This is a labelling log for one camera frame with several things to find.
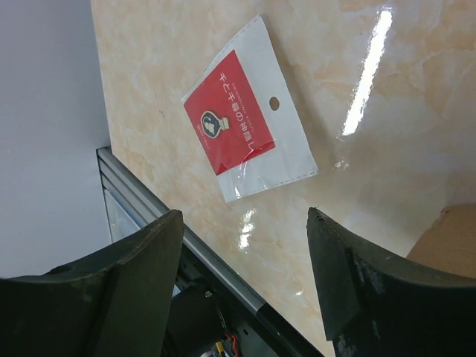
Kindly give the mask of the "brown cardboard box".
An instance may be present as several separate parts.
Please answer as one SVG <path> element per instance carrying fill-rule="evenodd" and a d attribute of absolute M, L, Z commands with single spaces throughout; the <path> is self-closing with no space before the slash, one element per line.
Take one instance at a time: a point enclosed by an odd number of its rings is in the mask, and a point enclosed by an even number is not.
<path fill-rule="evenodd" d="M 444 208 L 407 258 L 440 271 L 475 277 L 475 205 Z"/>

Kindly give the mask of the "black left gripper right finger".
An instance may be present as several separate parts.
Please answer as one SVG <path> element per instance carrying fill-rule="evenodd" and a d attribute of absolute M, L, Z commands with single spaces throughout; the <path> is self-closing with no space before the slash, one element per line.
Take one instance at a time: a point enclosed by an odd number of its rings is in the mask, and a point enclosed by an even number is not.
<path fill-rule="evenodd" d="M 309 254 L 337 356 L 474 356 L 475 280 L 412 262 L 308 210 Z"/>

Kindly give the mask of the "red white packet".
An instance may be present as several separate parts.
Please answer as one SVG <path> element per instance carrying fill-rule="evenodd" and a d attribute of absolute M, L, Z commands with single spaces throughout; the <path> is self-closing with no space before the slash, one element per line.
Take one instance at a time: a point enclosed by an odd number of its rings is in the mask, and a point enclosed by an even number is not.
<path fill-rule="evenodd" d="M 181 99 L 226 202 L 318 173 L 261 16 Z"/>

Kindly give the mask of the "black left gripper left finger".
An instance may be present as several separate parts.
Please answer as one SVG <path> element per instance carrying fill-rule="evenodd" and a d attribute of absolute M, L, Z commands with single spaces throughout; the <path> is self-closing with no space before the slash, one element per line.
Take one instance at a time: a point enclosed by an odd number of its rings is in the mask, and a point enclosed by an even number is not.
<path fill-rule="evenodd" d="M 3 356 L 159 356 L 184 222 L 146 227 L 46 274 L 1 280 Z"/>

